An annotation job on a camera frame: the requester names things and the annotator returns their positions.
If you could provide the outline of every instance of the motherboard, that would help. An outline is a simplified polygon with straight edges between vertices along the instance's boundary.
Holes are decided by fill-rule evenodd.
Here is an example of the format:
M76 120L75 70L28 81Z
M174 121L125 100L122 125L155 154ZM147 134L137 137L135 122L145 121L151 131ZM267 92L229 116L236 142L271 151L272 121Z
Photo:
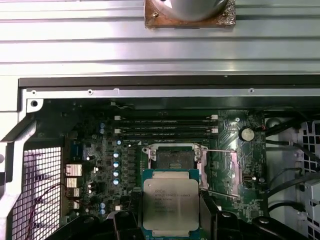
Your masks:
M132 193L144 193L145 171L193 170L199 190L249 223L265 208L264 121L248 110L92 111L66 138L69 209L105 219L128 209Z

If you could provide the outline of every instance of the silver metal panel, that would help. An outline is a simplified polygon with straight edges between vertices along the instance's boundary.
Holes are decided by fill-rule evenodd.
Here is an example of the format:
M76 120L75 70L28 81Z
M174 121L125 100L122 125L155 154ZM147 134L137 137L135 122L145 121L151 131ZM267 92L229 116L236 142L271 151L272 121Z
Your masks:
M22 192L22 179L23 179L23 162L24 162L24 145L26 141L36 132L37 123L33 122L13 144L14 155L13 161L14 168L12 169L12 181L4 185L4 195L0 198L0 239L6 239L6 224L7 216L11 209L14 207Z
M68 90L64 91L29 91L27 98L37 99L81 99L81 98L196 98L196 97L319 97L317 88L305 89L272 89L272 88L249 88L249 89L164 89L164 90Z
M149 30L142 0L3 2L0 76L319 72L319 1L236 12L234 28Z

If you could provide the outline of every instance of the chip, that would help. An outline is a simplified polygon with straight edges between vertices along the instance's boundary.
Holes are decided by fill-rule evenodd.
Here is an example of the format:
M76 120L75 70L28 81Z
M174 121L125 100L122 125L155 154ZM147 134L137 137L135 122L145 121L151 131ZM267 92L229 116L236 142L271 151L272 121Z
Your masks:
M188 171L154 171L143 182L142 202L152 237L190 237L199 229L199 183Z

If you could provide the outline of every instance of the intel xeon processor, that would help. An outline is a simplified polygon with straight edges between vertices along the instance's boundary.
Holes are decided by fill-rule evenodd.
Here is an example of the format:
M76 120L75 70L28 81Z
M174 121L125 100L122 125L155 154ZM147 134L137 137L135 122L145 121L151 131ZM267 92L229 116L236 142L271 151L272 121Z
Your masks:
M188 171L154 171L143 181L143 228L152 237L190 237L199 229L199 201Z

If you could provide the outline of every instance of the metal chassis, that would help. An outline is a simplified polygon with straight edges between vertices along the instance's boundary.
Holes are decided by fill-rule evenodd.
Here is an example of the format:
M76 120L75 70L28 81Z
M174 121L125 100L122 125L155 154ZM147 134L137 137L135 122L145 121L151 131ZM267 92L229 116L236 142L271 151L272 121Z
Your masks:
M23 150L36 132L29 113L39 111L44 100L161 97L320 97L317 75L246 76L126 76L93 78L0 79L0 239L6 239L7 217L21 194Z

